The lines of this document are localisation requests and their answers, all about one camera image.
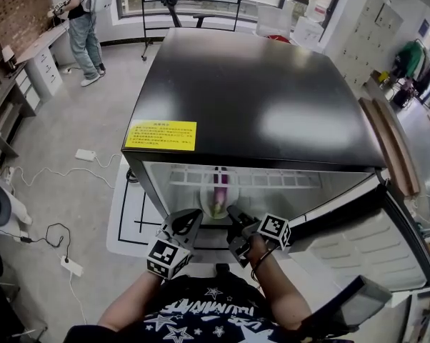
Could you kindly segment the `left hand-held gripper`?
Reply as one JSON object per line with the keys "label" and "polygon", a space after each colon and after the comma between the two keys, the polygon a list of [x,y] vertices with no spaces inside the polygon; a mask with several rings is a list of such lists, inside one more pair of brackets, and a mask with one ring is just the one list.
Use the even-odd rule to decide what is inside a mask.
{"label": "left hand-held gripper", "polygon": [[192,258],[203,217],[201,209],[185,209],[168,215],[149,240],[147,270],[167,280],[180,272]]}

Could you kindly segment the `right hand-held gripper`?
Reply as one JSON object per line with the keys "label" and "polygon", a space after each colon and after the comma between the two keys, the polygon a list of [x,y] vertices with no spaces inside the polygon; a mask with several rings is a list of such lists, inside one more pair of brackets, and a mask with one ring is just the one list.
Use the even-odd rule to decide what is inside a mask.
{"label": "right hand-held gripper", "polygon": [[242,267],[249,263],[246,257],[251,248],[250,238],[254,234],[260,234],[266,244],[273,246],[273,250],[285,250],[291,233],[289,220],[269,213],[259,220],[250,217],[234,205],[227,207],[226,210],[232,222],[228,228],[226,241],[229,244],[229,251]]}

